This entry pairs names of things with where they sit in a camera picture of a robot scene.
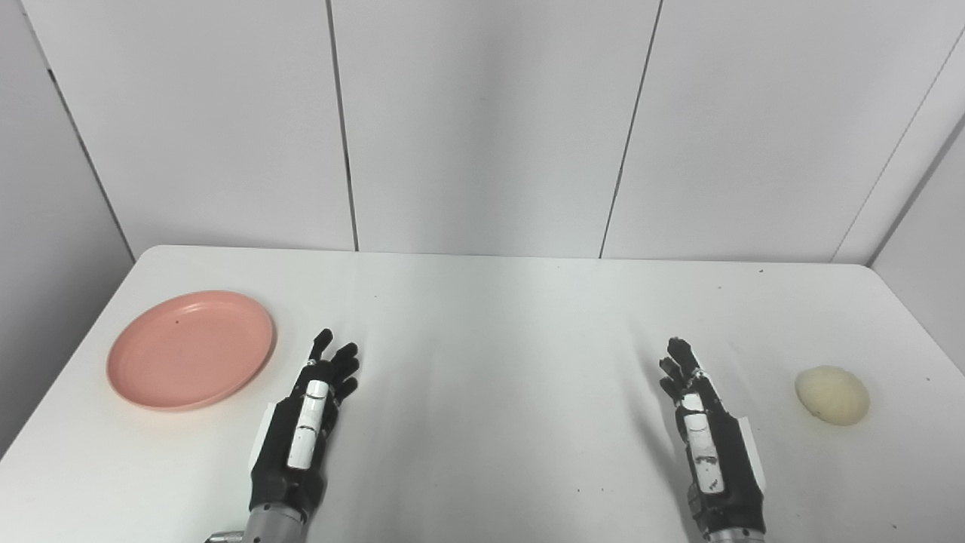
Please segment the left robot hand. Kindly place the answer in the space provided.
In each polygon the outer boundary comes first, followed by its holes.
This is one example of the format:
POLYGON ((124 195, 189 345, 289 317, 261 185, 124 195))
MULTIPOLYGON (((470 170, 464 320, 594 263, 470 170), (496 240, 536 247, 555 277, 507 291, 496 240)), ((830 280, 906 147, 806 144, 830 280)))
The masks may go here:
POLYGON ((359 348, 349 342, 327 360, 333 333, 314 338, 306 364, 292 391, 275 404, 262 447, 250 472, 250 510, 270 505, 293 509, 307 521, 323 501, 323 460, 340 416, 342 402, 358 388, 359 348))

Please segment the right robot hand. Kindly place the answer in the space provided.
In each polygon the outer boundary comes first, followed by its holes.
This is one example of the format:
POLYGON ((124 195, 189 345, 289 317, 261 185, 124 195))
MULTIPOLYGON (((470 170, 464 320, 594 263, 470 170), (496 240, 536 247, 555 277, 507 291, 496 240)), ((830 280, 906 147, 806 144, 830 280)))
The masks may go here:
POLYGON ((669 338, 658 362, 692 477, 691 517, 706 542, 762 542, 764 482, 748 423, 725 408, 691 345, 669 338))

